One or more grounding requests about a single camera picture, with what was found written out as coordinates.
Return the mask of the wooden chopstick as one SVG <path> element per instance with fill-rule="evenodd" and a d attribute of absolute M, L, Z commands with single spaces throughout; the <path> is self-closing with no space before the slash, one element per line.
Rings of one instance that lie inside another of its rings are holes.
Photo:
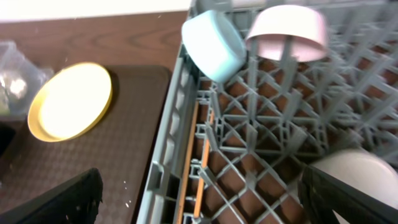
<path fill-rule="evenodd" d="M 193 142 L 194 142 L 194 137 L 195 137 L 198 105 L 199 105 L 199 103 L 196 101 L 195 107 L 193 110 L 193 115 L 192 115 L 190 132 L 189 132 L 189 136 L 188 136 L 187 153 L 185 156 L 185 162 L 184 162 L 184 167 L 183 167 L 183 174 L 182 174 L 182 180 L 181 180 L 181 186 L 180 186 L 180 195 L 179 195 L 179 200 L 178 200 L 175 224 L 181 224 L 183 221 L 183 208 L 184 208 L 184 203 L 185 203 L 185 195 L 186 195 L 186 191 L 187 191 L 188 176 L 189 176 L 189 170 L 190 170 L 190 160 L 192 157 Z"/>
<path fill-rule="evenodd" d="M 202 159 L 201 159 L 201 170 L 200 174 L 205 174 L 205 168 L 208 166 L 208 159 L 209 159 L 209 154 L 210 154 L 210 142 L 207 136 L 205 136 L 205 143 L 203 146 L 203 154 L 202 154 Z M 197 189 L 197 194 L 196 194 L 196 202 L 195 202 L 195 208 L 193 212 L 193 217 L 194 221 L 196 223 L 199 223 L 200 219 L 200 211 L 201 211 L 201 205 L 203 201 L 203 192 L 205 188 L 205 180 L 201 176 L 199 181 L 198 181 L 198 189 Z"/>

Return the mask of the light blue bowl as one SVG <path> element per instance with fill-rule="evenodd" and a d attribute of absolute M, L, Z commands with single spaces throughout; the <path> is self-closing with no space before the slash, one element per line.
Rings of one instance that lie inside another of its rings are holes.
<path fill-rule="evenodd" d="M 246 62 L 243 38 L 233 23 L 216 10 L 183 23 L 182 42 L 193 63 L 210 80 L 227 82 Z"/>

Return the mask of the yellow plate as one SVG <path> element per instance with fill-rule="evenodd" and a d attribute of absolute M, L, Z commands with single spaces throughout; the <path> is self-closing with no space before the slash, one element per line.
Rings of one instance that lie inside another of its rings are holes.
<path fill-rule="evenodd" d="M 30 133 L 44 142 L 76 138 L 108 110 L 113 84 L 103 66 L 76 63 L 56 73 L 35 95 L 27 116 Z"/>

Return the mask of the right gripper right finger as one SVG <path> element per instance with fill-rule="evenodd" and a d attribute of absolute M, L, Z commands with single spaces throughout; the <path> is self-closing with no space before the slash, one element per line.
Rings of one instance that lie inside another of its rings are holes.
<path fill-rule="evenodd" d="M 397 223 L 397 209 L 317 169 L 304 168 L 298 196 L 312 223 L 338 224 L 337 212 L 349 223 Z"/>

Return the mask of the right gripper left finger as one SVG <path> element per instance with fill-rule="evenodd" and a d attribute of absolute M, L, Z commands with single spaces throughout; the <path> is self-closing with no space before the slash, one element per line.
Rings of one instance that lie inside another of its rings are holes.
<path fill-rule="evenodd" d="M 1 223 L 82 223 L 96 220 L 103 180 L 91 168 L 1 214 Z"/>

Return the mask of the white pink bowl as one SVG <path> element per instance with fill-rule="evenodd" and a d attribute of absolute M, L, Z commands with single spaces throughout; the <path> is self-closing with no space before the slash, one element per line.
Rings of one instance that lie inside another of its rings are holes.
<path fill-rule="evenodd" d="M 248 50 L 257 41 L 258 56 L 280 60 L 287 37 L 292 37 L 291 56 L 298 62 L 320 60 L 328 52 L 325 16 L 309 7 L 280 5 L 261 11 L 245 38 Z"/>

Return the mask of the white cup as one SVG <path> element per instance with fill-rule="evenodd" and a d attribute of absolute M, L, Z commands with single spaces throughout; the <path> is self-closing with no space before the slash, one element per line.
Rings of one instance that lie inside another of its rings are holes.
<path fill-rule="evenodd" d="M 334 152 L 312 164 L 317 169 L 397 208 L 397 172 L 384 160 L 362 149 Z"/>

